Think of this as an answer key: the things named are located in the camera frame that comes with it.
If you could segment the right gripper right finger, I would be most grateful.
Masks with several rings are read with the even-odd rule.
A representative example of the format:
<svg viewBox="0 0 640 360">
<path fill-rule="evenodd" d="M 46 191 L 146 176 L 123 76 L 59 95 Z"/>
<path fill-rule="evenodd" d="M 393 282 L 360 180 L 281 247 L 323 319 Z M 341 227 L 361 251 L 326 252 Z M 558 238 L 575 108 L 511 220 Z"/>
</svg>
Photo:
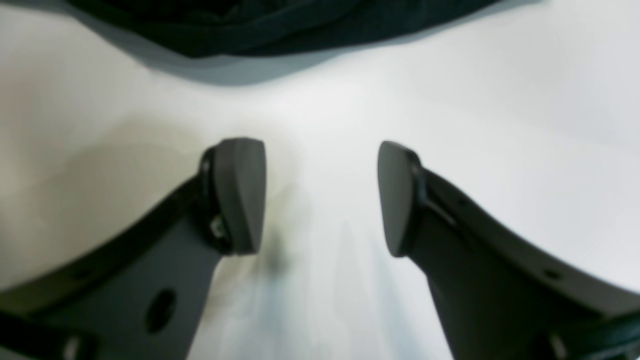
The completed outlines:
<svg viewBox="0 0 640 360">
<path fill-rule="evenodd" d="M 425 275 L 455 360 L 637 360 L 639 294 L 534 246 L 418 155 L 381 143 L 389 253 Z"/>
</svg>

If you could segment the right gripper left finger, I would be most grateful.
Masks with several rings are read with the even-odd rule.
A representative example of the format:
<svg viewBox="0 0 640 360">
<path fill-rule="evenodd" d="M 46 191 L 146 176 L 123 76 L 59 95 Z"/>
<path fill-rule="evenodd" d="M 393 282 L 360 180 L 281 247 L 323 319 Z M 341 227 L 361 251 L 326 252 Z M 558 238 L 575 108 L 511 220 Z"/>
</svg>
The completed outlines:
<svg viewBox="0 0 640 360">
<path fill-rule="evenodd" d="M 265 203 L 265 143 L 211 146 L 128 230 L 1 292 L 1 358 L 185 360 L 223 257 L 258 253 Z"/>
</svg>

